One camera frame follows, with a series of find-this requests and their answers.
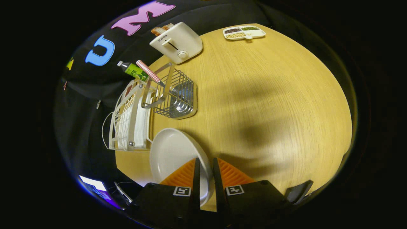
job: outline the bottle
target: bottle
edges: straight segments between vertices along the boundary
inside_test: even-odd
[[[121,67],[123,72],[133,76],[136,79],[146,82],[149,75],[143,71],[139,66],[132,64],[132,63],[123,63],[123,61],[119,61],[117,66]]]

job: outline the wood grain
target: wood grain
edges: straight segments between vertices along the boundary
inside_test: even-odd
[[[249,25],[265,37],[230,41],[223,29],[201,36],[202,53],[176,66],[198,86],[198,111],[182,120],[154,114],[152,135],[177,128],[195,138],[211,162],[219,157],[283,194],[311,179],[311,193],[335,175],[350,146],[348,103],[315,55],[281,33]],[[169,61],[163,56],[150,68]],[[146,155],[116,152],[117,166],[137,182],[149,179]],[[216,211],[215,195],[202,209]]]

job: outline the pink checkered handle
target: pink checkered handle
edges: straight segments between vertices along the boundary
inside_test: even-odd
[[[161,86],[165,86],[165,84],[161,81],[161,79],[145,64],[143,61],[138,60],[136,64],[147,73],[156,83],[160,84]]]

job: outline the white wire rack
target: white wire rack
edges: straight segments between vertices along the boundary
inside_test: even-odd
[[[114,112],[109,114],[112,115],[112,119],[110,121],[109,146],[105,143],[106,148],[132,152],[146,149],[147,141],[152,142],[149,138],[151,110],[142,109],[140,106],[145,86],[146,83],[141,80],[132,80],[120,95]],[[155,91],[156,88],[154,87],[149,87],[146,90],[148,101],[152,100],[151,95]]]

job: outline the wire basket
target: wire basket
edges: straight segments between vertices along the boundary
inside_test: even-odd
[[[110,121],[109,146],[110,150],[135,151],[146,149],[149,138],[150,111],[141,108],[141,96],[144,91],[147,94],[146,100],[151,101],[151,96],[155,94],[156,88],[145,89],[146,83],[141,80],[132,80],[117,100],[114,112]]]
[[[144,89],[141,107],[153,109],[157,114],[173,119],[184,119],[197,112],[197,86],[182,71],[175,69],[174,64],[167,63],[154,72],[165,86],[157,84],[155,96],[148,97],[151,78]]]

